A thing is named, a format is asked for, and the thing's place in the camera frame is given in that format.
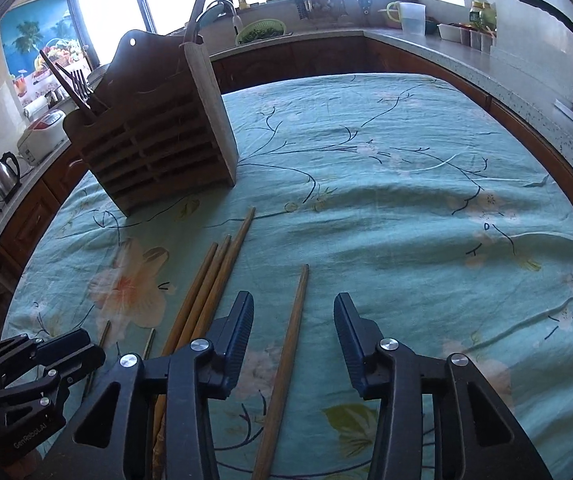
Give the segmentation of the gold metal fork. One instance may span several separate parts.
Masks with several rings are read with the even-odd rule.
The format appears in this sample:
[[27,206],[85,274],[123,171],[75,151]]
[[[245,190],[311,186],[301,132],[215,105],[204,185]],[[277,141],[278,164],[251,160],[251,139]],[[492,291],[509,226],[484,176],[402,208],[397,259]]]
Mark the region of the gold metal fork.
[[92,91],[88,87],[87,79],[82,70],[71,70],[70,76],[72,76],[73,87],[78,96],[81,97],[94,114],[98,114],[98,107],[92,100]]

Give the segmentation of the silver metal spoon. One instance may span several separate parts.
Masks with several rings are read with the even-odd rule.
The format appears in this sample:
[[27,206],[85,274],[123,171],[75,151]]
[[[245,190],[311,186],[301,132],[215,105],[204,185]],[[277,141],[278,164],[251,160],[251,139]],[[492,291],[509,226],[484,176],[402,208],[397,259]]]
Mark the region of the silver metal spoon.
[[195,0],[189,22],[184,30],[183,42],[195,42],[198,38],[198,17],[202,13],[206,0]]

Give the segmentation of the teal floral tablecloth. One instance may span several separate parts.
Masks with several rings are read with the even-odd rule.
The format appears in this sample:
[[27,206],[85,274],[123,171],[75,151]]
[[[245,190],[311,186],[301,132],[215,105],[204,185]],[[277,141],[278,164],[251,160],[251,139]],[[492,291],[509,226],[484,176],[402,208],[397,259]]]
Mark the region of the teal floral tablecloth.
[[108,362],[157,356],[210,245],[247,234],[219,310],[255,316],[239,384],[210,420],[222,478],[246,479],[309,276],[272,472],[362,479],[378,407],[349,381],[333,300],[433,358],[469,356],[537,447],[573,477],[573,206],[498,122],[446,82],[328,76],[227,94],[233,188],[125,216],[87,174],[32,254],[3,333],[76,327]]

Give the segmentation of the steel electric kettle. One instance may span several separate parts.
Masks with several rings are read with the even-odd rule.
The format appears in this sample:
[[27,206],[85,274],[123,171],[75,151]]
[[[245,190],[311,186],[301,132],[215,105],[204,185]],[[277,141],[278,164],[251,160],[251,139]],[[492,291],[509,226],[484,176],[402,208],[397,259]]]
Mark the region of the steel electric kettle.
[[9,203],[20,187],[20,164],[13,153],[5,152],[0,158],[0,197]]

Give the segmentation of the white rice cooker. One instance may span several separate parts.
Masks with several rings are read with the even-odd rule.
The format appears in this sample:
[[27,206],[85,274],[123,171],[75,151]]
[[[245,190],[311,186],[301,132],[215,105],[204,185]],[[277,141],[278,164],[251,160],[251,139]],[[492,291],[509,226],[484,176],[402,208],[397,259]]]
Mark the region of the white rice cooker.
[[29,166],[38,166],[66,139],[66,114],[54,108],[32,122],[17,141],[17,153]]

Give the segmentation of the dark utensil in holder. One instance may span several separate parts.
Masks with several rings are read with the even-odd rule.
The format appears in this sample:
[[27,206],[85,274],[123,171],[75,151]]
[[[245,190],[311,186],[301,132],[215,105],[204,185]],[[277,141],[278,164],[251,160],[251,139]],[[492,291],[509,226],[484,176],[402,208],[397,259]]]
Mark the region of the dark utensil in holder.
[[88,122],[94,122],[96,120],[96,115],[93,114],[91,107],[82,99],[82,97],[74,90],[74,88],[68,83],[64,76],[64,72],[59,70],[48,58],[48,56],[44,53],[43,50],[39,50],[40,58],[44,60],[47,65],[47,68],[52,71],[52,74],[55,76],[56,80],[59,81],[60,85],[66,91],[66,93],[70,96],[70,98],[74,101],[77,105],[78,110],[86,117]]

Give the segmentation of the wooden utensil holder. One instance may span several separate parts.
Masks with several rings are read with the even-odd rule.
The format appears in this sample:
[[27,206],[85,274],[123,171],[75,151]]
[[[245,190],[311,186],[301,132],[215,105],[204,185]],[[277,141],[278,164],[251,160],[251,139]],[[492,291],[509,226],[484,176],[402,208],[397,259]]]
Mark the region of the wooden utensil holder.
[[88,105],[63,128],[126,216],[236,184],[238,147],[208,51],[179,36],[126,32]]

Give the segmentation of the green colander bowl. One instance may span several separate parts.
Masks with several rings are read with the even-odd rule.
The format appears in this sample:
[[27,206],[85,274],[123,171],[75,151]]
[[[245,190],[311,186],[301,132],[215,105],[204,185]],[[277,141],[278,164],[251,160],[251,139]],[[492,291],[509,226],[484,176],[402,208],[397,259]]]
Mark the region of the green colander bowl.
[[236,45],[282,37],[287,34],[287,26],[277,18],[263,18],[244,26],[236,35]]

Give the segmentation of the green condiment bottle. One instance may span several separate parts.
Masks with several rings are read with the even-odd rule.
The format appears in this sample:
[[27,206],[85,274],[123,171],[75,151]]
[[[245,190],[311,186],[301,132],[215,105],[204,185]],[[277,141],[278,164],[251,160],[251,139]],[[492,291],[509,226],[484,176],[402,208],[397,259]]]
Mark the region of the green condiment bottle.
[[483,32],[495,32],[497,28],[496,11],[486,1],[474,0],[469,11],[470,24]]

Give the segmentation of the chrome sink faucet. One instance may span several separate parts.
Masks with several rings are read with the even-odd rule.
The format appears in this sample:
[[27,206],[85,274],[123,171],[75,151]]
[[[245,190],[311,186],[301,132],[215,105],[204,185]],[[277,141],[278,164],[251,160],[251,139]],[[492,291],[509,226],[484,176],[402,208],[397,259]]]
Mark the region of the chrome sink faucet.
[[215,0],[206,6],[205,10],[198,16],[198,30],[215,23],[218,18],[229,16],[235,35],[238,35],[243,28],[243,22],[236,10],[236,7],[230,0]]

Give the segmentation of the colourful wall poster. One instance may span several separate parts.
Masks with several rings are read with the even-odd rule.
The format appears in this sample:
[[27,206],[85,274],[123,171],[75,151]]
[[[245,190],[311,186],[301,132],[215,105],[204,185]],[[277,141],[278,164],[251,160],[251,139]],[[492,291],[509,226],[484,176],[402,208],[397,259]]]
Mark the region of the colourful wall poster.
[[0,23],[6,66],[23,106],[59,88],[41,52],[66,70],[91,73],[67,0],[34,0],[6,12]]

